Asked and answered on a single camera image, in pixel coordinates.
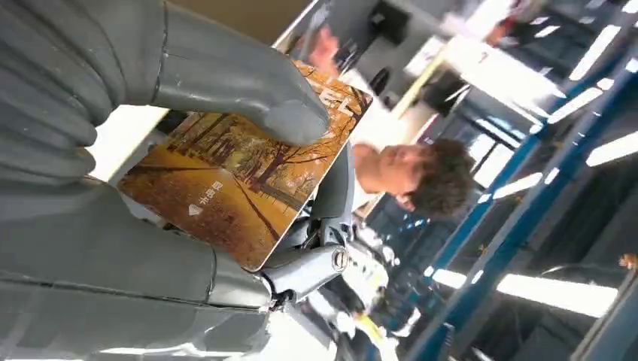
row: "robotic hand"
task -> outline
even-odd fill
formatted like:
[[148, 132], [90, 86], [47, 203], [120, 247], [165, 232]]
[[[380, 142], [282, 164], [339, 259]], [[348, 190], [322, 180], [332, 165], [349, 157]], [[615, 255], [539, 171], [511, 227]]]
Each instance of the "robotic hand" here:
[[[265, 270], [269, 282], [135, 219], [87, 177], [84, 148], [122, 104], [243, 113], [312, 143], [328, 114], [280, 53], [160, 0], [7, 0], [0, 40], [0, 324], [13, 329], [0, 342], [12, 359], [244, 353], [263, 343], [273, 290], [302, 296], [339, 273], [349, 152], [312, 212], [325, 247]], [[318, 278], [290, 277], [325, 254]]]

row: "fluorescent light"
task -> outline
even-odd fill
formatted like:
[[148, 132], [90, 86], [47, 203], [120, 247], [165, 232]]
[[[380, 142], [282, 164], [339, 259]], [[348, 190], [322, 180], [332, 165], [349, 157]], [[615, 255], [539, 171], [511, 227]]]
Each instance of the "fluorescent light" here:
[[549, 174], [547, 174], [547, 177], [545, 177], [545, 184], [550, 184], [552, 181], [554, 181], [554, 178], [556, 178], [556, 176], [558, 175], [558, 172], [560, 172], [561, 170], [558, 168], [553, 168]]
[[638, 132], [610, 141], [591, 151], [587, 165], [594, 167], [638, 151]]
[[587, 53], [582, 57], [579, 64], [574, 68], [570, 75], [570, 80], [581, 80], [587, 74], [589, 69], [594, 65], [600, 54], [612, 43], [615, 36], [620, 32], [621, 27], [616, 25], [608, 25], [600, 32], [598, 38], [589, 47]]
[[581, 24], [591, 24], [596, 20], [595, 17], [581, 17], [579, 23]]
[[431, 265], [430, 265], [430, 266], [428, 266], [428, 267], [425, 269], [425, 271], [423, 272], [423, 276], [424, 276], [424, 277], [429, 277], [429, 276], [431, 276], [431, 275], [433, 275], [433, 274], [434, 274], [434, 268], [432, 268], [432, 266], [431, 266]]
[[483, 270], [476, 272], [476, 275], [474, 275], [474, 278], [472, 279], [472, 284], [475, 284], [479, 280], [479, 278], [481, 278], [482, 275], [483, 275]]
[[537, 17], [536, 19], [532, 20], [530, 25], [540, 25], [547, 21], [547, 19], [549, 19], [549, 17]]
[[596, 85], [598, 85], [598, 87], [602, 90], [609, 90], [612, 86], [614, 86], [614, 80], [604, 77], [603, 79], [600, 79]]
[[586, 91], [578, 94], [574, 99], [567, 102], [560, 109], [555, 111], [548, 119], [547, 123], [554, 124], [564, 119], [571, 113], [589, 104], [592, 100], [598, 98], [603, 94], [603, 91], [598, 88], [589, 88]]
[[483, 196], [481, 196], [481, 198], [479, 198], [479, 199], [478, 199], [478, 202], [477, 202], [477, 203], [485, 203], [485, 202], [487, 202], [487, 201], [489, 201], [489, 200], [490, 200], [490, 197], [491, 197], [491, 196], [492, 196], [492, 195], [491, 195], [490, 193], [488, 193], [488, 194], [484, 194]]
[[624, 68], [635, 74], [638, 71], [638, 60], [636, 60], [636, 58], [631, 58], [631, 60], [627, 63], [627, 66]]
[[494, 126], [492, 123], [488, 122], [485, 119], [477, 119], [476, 123], [482, 126], [483, 128], [487, 129], [492, 134], [496, 135], [502, 141], [506, 142], [507, 144], [511, 145], [514, 148], [518, 148], [521, 145], [521, 143], [519, 143], [516, 139], [512, 138], [509, 134], [505, 133], [504, 131], [498, 129], [496, 126]]
[[460, 273], [448, 271], [447, 269], [437, 270], [432, 279], [440, 284], [456, 288], [457, 290], [465, 283], [465, 276]]
[[558, 30], [558, 28], [560, 28], [560, 26], [557, 26], [557, 25], [546, 26], [543, 30], [537, 32], [536, 35], [534, 35], [534, 37], [544, 38], [545, 36], [550, 35], [552, 32], [555, 32], [556, 30]]
[[494, 192], [494, 199], [500, 199], [504, 196], [509, 196], [510, 194], [520, 192], [522, 190], [526, 190], [527, 188], [531, 188], [536, 186], [542, 178], [542, 173], [534, 173], [530, 174], [524, 178], [517, 180], [516, 182], [507, 184], [499, 188], [496, 192]]
[[551, 66], [545, 66], [545, 67], [543, 67], [542, 69], [539, 70], [539, 74], [541, 74], [542, 76], [546, 76], [553, 69], [554, 68], [552, 68]]
[[505, 276], [497, 290], [592, 317], [603, 316], [618, 294], [611, 287], [521, 275]]
[[534, 124], [531, 128], [530, 128], [530, 134], [536, 134], [538, 132], [540, 132], [542, 129], [542, 126], [538, 125], [538, 124]]
[[585, 7], [587, 9], [598, 9], [606, 0], [591, 0]]
[[562, 98], [562, 99], [565, 99], [567, 97], [565, 93], [561, 92], [558, 88], [554, 89], [554, 91], [551, 92], [551, 94], [553, 96], [557, 96], [558, 98]]
[[622, 10], [625, 13], [635, 14], [638, 11], [638, 0], [629, 0]]
[[472, 351], [474, 351], [474, 354], [476, 355], [476, 357], [478, 357], [478, 359], [480, 359], [481, 361], [494, 361], [494, 359], [492, 359], [488, 355], [484, 354], [478, 348], [472, 347]]

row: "man's ear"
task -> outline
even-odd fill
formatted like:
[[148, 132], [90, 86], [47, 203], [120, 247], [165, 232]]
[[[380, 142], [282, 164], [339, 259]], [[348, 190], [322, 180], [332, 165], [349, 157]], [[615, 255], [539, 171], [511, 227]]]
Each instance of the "man's ear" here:
[[398, 203], [401, 208], [405, 209], [406, 211], [415, 211], [416, 207], [410, 200], [410, 197], [408, 197], [407, 195], [404, 194], [401, 196], [394, 196], [394, 198], [396, 199], [396, 203]]

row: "tree illustration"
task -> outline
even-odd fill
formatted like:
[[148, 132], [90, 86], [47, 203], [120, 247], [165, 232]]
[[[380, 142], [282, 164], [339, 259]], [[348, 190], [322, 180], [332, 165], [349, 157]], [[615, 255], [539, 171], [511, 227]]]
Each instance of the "tree illustration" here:
[[204, 119], [206, 113], [193, 113], [188, 117], [172, 134], [173, 140], [168, 146], [169, 151], [176, 150], [182, 142], [186, 139], [186, 135], [193, 129], [199, 122]]
[[286, 184], [289, 170], [290, 170], [290, 165], [288, 164], [284, 164], [278, 167], [277, 170], [271, 176], [272, 185], [274, 186], [277, 183]]
[[301, 184], [297, 187], [297, 192], [304, 196], [309, 195], [314, 190], [314, 174], [306, 173]]
[[263, 157], [266, 154], [266, 141], [251, 139], [242, 147], [244, 156], [238, 162], [238, 174], [243, 180], [250, 179], [261, 169]]
[[224, 136], [226, 136], [227, 134], [229, 134], [232, 131], [232, 128], [236, 125], [237, 125], [237, 120], [235, 119], [231, 120], [230, 122], [227, 122], [226, 128], [224, 128], [224, 130], [220, 134], [218, 134], [215, 138], [213, 138], [210, 141], [210, 145], [208, 145], [205, 152], [206, 153], [210, 152], [215, 145], [218, 145], [217, 144], [218, 141]]
[[270, 163], [262, 174], [253, 182], [251, 189], [259, 190], [275, 173], [277, 168], [286, 164], [303, 164], [307, 162], [325, 162], [335, 156], [339, 149], [336, 139], [321, 139], [309, 147], [292, 147], [283, 143], [274, 143], [269, 148]]
[[230, 114], [223, 113], [221, 114], [210, 126], [204, 129], [203, 132], [200, 132], [195, 138], [190, 141], [185, 142], [180, 147], [178, 147], [178, 152], [182, 155], [186, 154], [187, 151], [192, 148], [195, 144], [201, 141], [208, 133], [210, 133], [216, 126], [219, 126], [221, 122], [223, 122]]
[[219, 152], [217, 152], [215, 161], [218, 164], [224, 164], [225, 161], [231, 156], [231, 154], [235, 152], [237, 145], [238, 141], [236, 139], [228, 138], [223, 148], [221, 148]]

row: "dark hair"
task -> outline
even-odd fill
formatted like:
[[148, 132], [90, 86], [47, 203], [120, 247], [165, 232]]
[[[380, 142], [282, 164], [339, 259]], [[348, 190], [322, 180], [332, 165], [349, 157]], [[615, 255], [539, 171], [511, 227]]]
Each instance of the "dark hair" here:
[[459, 141], [437, 139], [430, 149], [433, 157], [424, 162], [424, 176], [408, 197], [415, 212], [426, 217], [454, 215], [474, 187], [470, 174], [474, 161]]

